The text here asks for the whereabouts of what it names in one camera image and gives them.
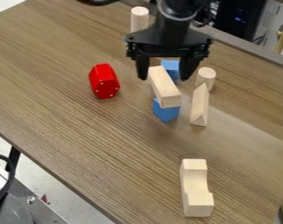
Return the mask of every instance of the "blue block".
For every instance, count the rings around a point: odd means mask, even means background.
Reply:
[[[180,80],[180,62],[178,60],[163,59],[161,65],[167,70],[174,83]]]
[[[163,123],[169,123],[171,120],[179,116],[180,107],[176,108],[162,108],[159,105],[158,99],[153,99],[152,112],[155,114]]]

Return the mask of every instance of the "black equipment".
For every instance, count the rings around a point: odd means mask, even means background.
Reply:
[[[136,61],[138,77],[146,80],[151,57],[180,57],[180,78],[187,80],[200,62],[209,56],[213,39],[189,28],[210,22],[212,0],[159,0],[153,26],[130,33],[127,56]]]

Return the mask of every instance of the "red block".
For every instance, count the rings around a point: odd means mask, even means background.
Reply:
[[[89,74],[89,80],[93,92],[100,99],[115,96],[120,88],[118,78],[109,64],[94,66]]]

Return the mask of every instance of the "black cable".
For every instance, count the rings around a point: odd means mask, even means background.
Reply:
[[[102,6],[102,5],[112,4],[119,0],[77,0],[77,1],[95,6]]]
[[[5,161],[7,165],[10,167],[7,182],[4,185],[4,187],[0,190],[0,202],[1,202],[1,200],[6,196],[7,192],[9,191],[11,184],[13,183],[13,180],[15,178],[15,167],[7,157],[0,155],[0,159]]]

